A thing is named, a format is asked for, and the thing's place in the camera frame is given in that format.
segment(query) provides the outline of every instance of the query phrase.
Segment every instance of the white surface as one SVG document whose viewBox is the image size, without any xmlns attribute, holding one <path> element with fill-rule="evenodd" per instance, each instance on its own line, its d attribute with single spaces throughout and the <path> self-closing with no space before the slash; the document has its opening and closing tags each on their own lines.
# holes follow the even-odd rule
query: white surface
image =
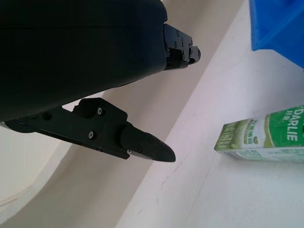
<svg viewBox="0 0 304 228">
<path fill-rule="evenodd" d="M 0 224 L 16 215 L 16 213 L 26 206 L 44 188 L 44 186 L 50 181 L 50 178 L 54 172 L 57 170 L 63 158 L 67 157 L 66 155 L 68 151 L 70 151 L 70 148 L 70 143 L 59 143 L 58 147 L 52 152 L 52 155 L 47 161 L 45 167 L 40 170 L 33 183 L 31 183 L 20 194 L 15 195 L 13 199 L 10 199 L 10 201 L 8 201 L 8 207 L 3 205 L 4 210 L 0 213 Z"/>
<path fill-rule="evenodd" d="M 60 140 L 0 127 L 0 209 L 37 178 Z"/>
<path fill-rule="evenodd" d="M 232 161 L 213 147 L 225 123 L 304 103 L 304 73 L 250 49 L 246 1 L 116 228 L 303 227 L 304 164 Z"/>
</svg>

